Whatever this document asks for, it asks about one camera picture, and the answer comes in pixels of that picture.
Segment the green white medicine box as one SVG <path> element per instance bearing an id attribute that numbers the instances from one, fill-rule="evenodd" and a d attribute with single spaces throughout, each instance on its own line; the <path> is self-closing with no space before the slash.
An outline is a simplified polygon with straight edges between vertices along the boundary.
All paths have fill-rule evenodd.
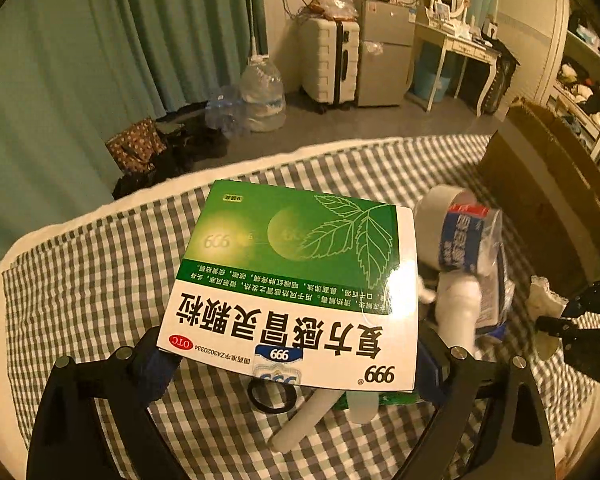
<path id="1" fill-rule="evenodd" d="M 266 184 L 212 184 L 158 347 L 292 386 L 411 391 L 411 209 Z"/>

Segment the brown cardboard box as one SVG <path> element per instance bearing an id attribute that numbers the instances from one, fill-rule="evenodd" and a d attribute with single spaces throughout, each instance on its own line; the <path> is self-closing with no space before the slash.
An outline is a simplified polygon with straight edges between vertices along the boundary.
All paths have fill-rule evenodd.
<path id="1" fill-rule="evenodd" d="M 562 118 L 516 99 L 478 173 L 555 292 L 600 280 L 600 170 Z"/>

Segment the blue white wrapped pack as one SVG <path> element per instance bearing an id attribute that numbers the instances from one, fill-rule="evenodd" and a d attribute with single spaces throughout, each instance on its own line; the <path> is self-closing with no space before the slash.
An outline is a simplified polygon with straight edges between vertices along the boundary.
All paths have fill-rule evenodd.
<path id="1" fill-rule="evenodd" d="M 502 229 L 502 212 L 479 204 L 452 204 L 442 224 L 440 269 L 471 274 L 480 285 L 478 334 L 495 330 L 506 310 Z"/>

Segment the green plastic packet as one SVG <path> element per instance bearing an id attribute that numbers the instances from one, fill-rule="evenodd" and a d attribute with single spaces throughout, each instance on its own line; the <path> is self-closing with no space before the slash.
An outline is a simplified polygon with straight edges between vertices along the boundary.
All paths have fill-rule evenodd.
<path id="1" fill-rule="evenodd" d="M 422 399 L 416 392 L 381 392 L 378 396 L 378 404 L 380 406 L 390 406 L 390 405 L 411 405 L 417 404 Z M 334 410 L 347 410 L 349 408 L 349 403 L 347 400 L 347 395 L 343 393 L 342 396 L 338 399 L 338 401 L 332 407 Z"/>

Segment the white plastic tube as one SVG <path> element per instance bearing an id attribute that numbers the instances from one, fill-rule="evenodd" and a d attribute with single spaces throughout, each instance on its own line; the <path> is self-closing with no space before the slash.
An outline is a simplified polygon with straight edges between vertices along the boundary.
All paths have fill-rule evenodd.
<path id="1" fill-rule="evenodd" d="M 268 442 L 273 452 L 288 453 L 305 438 L 332 409 L 341 396 L 339 390 L 316 389 L 302 404 L 291 420 L 280 428 Z"/>

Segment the white wardrobe shelving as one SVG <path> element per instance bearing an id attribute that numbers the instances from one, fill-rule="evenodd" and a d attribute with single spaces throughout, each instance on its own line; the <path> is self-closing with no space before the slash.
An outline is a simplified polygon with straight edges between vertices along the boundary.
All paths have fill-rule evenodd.
<path id="1" fill-rule="evenodd" d="M 525 98 L 570 115 L 580 142 L 600 160 L 600 49 L 568 28 L 571 0 L 498 0 L 498 39 L 518 66 L 498 114 Z"/>

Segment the black hanging bag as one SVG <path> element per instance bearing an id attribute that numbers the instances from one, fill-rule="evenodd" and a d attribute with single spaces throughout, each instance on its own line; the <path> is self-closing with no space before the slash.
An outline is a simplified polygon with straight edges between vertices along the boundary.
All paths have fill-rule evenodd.
<path id="1" fill-rule="evenodd" d="M 492 44 L 494 49 L 497 50 L 500 55 L 496 61 L 494 81 L 492 82 L 489 91 L 486 92 L 486 97 L 481 105 L 483 113 L 488 115 L 493 115 L 501 105 L 502 99 L 512 83 L 515 70 L 519 66 L 518 60 L 505 44 L 500 40 L 493 40 Z"/>

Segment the white dressing table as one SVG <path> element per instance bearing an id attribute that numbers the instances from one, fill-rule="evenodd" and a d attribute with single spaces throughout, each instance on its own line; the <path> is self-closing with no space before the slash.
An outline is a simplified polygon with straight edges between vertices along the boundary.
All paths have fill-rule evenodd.
<path id="1" fill-rule="evenodd" d="M 482 115 L 482 103 L 486 97 L 486 94 L 491 88 L 491 84 L 494 83 L 496 72 L 498 71 L 498 59 L 500 58 L 501 53 L 492 47 L 480 46 L 480 44 L 477 44 L 475 41 L 469 41 L 458 38 L 457 36 L 453 36 L 448 32 L 444 32 L 441 28 L 435 28 L 434 26 L 416 23 L 414 28 L 411 65 L 407 74 L 408 86 L 410 86 L 413 82 L 416 61 L 419 59 L 423 44 L 434 44 L 441 49 L 439 61 L 437 62 L 436 73 L 434 74 L 434 85 L 428 94 L 428 98 L 425 100 L 426 112 L 430 112 L 432 109 L 432 104 L 434 104 L 434 95 L 436 94 L 438 88 L 446 56 L 448 54 L 455 54 L 462 59 L 460 76 L 458 76 L 454 93 L 455 99 L 457 99 L 460 95 L 460 89 L 462 88 L 465 79 L 469 60 L 474 60 L 489 67 L 489 73 L 486 77 L 486 82 L 483 84 L 481 92 L 478 95 L 476 105 L 476 116 L 480 117 Z"/>

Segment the brown patterned bag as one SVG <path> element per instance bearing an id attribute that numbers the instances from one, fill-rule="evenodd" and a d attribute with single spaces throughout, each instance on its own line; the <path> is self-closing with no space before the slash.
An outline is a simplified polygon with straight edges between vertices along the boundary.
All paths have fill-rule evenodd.
<path id="1" fill-rule="evenodd" d="M 105 146 L 124 174 L 146 174 L 153 170 L 152 160 L 166 149 L 157 124 L 150 117 L 119 132 Z"/>

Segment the blue waste bin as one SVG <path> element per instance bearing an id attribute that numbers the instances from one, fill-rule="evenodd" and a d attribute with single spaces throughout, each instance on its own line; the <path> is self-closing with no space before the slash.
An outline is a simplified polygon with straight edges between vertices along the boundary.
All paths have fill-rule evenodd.
<path id="1" fill-rule="evenodd" d="M 451 52 L 445 55 L 440 77 L 436 79 L 441 53 L 442 49 L 435 44 L 430 44 L 430 42 L 424 42 L 420 49 L 415 64 L 412 90 L 415 96 L 425 101 L 429 99 L 432 89 L 436 89 L 436 92 L 434 92 L 435 103 L 441 102 L 445 93 L 449 90 L 454 73 L 455 58 Z"/>

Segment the grey mini fridge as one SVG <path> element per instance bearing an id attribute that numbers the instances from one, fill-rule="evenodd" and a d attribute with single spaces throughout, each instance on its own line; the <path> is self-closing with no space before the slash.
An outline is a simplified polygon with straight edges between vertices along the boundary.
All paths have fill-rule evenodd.
<path id="1" fill-rule="evenodd" d="M 361 37 L 356 102 L 360 107 L 400 105 L 414 44 L 411 9 L 378 0 L 356 5 Z"/>

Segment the white suitcase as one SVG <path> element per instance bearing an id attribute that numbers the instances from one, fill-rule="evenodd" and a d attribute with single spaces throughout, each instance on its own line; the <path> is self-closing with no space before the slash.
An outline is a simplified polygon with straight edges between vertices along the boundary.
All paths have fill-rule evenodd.
<path id="1" fill-rule="evenodd" d="M 309 18 L 300 26 L 299 34 L 301 90 L 314 103 L 317 113 L 350 105 L 358 81 L 358 23 Z"/>

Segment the large clear water jug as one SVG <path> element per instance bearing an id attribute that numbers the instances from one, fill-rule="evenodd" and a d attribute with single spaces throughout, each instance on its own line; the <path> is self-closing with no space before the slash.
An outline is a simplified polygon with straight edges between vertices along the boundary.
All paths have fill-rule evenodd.
<path id="1" fill-rule="evenodd" d="M 268 54 L 260 54 L 251 37 L 250 55 L 239 83 L 247 124 L 252 132 L 271 132 L 286 122 L 286 98 L 282 75 Z"/>

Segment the large green curtain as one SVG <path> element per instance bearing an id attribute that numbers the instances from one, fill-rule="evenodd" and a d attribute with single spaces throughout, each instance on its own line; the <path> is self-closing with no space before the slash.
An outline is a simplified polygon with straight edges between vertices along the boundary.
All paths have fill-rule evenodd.
<path id="1" fill-rule="evenodd" d="M 106 142 L 238 81 L 263 0 L 0 0 L 0 260 L 111 200 Z"/>

